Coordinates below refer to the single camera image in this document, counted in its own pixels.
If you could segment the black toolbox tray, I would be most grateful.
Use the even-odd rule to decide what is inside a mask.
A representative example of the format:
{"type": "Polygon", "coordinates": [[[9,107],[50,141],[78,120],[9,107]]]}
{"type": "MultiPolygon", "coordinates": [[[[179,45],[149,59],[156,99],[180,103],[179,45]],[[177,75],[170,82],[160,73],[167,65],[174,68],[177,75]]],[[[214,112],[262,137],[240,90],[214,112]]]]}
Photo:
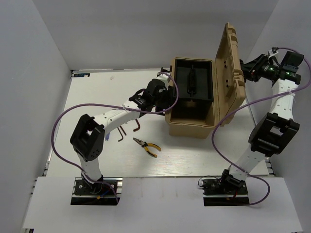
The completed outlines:
{"type": "Polygon", "coordinates": [[[210,60],[176,58],[174,97],[193,102],[213,102],[213,72],[210,60]]]}

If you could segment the tan plastic toolbox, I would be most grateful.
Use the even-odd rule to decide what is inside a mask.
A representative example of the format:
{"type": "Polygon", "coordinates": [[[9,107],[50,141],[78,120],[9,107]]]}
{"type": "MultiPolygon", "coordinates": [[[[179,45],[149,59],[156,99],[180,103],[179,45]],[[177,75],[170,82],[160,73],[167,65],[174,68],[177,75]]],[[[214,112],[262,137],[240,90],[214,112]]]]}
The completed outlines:
{"type": "MultiPolygon", "coordinates": [[[[174,79],[174,61],[171,75],[174,79]]],[[[234,26],[226,23],[215,59],[212,62],[213,102],[183,101],[177,98],[176,105],[165,114],[171,136],[207,138],[216,125],[233,110],[239,108],[246,97],[243,72],[238,53],[238,38],[234,26]]],[[[177,88],[175,80],[169,86],[177,88]]]]}

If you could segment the long brown hex key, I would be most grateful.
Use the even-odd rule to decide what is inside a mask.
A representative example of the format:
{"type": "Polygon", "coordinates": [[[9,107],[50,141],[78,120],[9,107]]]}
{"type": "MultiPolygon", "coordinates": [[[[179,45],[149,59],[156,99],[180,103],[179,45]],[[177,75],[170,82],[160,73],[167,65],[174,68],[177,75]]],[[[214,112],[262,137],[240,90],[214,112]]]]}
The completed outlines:
{"type": "Polygon", "coordinates": [[[140,129],[140,123],[138,121],[138,119],[135,120],[137,127],[135,129],[133,129],[133,132],[137,132],[140,129]]]}

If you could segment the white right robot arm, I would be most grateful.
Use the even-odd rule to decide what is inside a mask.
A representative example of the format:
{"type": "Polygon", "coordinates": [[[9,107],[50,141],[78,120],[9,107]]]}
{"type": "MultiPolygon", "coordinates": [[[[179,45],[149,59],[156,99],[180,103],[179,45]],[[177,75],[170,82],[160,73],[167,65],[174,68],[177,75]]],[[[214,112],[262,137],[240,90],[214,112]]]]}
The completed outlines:
{"type": "Polygon", "coordinates": [[[264,158],[280,154],[296,135],[300,125],[293,117],[293,91],[298,88],[301,76],[298,67],[304,56],[287,51],[283,60],[278,62],[277,49],[271,49],[267,55],[262,54],[251,62],[240,62],[244,80],[258,82],[260,78],[272,82],[272,99],[270,111],[255,126],[249,136],[251,154],[242,155],[234,166],[223,171],[218,182],[224,193],[232,193],[244,184],[247,174],[264,158]]]}

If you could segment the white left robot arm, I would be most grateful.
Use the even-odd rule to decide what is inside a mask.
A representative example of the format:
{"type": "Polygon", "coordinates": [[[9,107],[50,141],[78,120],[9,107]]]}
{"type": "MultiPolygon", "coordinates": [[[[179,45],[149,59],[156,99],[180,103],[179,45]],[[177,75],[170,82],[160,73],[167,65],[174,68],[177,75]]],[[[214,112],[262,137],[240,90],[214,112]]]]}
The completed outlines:
{"type": "Polygon", "coordinates": [[[105,136],[123,124],[151,113],[153,109],[156,114],[171,110],[177,103],[173,87],[169,86],[171,81],[170,72],[162,69],[146,88],[137,91],[120,107],[112,107],[101,115],[84,114],[80,117],[70,143],[78,154],[83,169],[82,179],[91,193],[97,194],[103,187],[98,157],[103,150],[105,136]]]}

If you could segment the blue label sticker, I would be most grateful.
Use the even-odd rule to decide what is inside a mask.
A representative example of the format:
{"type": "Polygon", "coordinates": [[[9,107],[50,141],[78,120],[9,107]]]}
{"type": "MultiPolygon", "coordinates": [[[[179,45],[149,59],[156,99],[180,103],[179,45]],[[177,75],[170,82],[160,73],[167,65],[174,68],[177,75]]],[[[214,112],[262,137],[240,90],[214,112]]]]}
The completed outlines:
{"type": "Polygon", "coordinates": [[[75,73],[73,75],[73,77],[77,78],[77,77],[89,77],[90,73],[75,73]]]}

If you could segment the large yellow handled pliers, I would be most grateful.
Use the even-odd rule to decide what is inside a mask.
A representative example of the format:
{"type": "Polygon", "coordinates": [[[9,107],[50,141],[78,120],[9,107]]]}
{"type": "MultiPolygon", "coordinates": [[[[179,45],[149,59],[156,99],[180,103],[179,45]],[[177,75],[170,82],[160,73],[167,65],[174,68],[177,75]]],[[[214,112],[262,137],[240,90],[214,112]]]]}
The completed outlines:
{"type": "Polygon", "coordinates": [[[158,151],[161,151],[161,150],[162,150],[161,147],[159,147],[158,145],[156,145],[156,144],[154,144],[154,143],[148,143],[148,142],[145,142],[145,141],[143,141],[143,140],[140,140],[140,139],[134,138],[134,137],[133,137],[133,140],[134,140],[136,143],[138,143],[142,148],[144,148],[144,150],[147,152],[147,154],[150,155],[150,156],[153,157],[153,158],[157,158],[157,154],[151,152],[151,151],[149,150],[149,147],[154,148],[154,149],[156,149],[156,150],[158,150],[158,151]]]}

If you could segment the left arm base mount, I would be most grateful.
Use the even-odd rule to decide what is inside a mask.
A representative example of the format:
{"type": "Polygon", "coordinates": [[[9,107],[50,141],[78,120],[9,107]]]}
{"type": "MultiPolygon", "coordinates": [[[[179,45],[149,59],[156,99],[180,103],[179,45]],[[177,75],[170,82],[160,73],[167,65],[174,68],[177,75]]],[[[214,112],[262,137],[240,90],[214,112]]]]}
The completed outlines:
{"type": "Polygon", "coordinates": [[[75,178],[70,204],[85,206],[116,206],[121,198],[122,178],[105,180],[114,190],[105,184],[89,185],[83,178],[75,178]]]}

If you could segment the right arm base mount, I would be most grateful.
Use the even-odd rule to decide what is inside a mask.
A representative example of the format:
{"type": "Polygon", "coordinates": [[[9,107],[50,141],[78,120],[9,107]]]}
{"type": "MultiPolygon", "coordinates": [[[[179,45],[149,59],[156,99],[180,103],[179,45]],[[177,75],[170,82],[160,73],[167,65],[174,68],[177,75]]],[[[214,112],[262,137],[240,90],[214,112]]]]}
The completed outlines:
{"type": "Polygon", "coordinates": [[[221,178],[204,176],[198,180],[198,187],[203,191],[205,207],[246,206],[250,203],[245,181],[240,187],[221,178]]]}

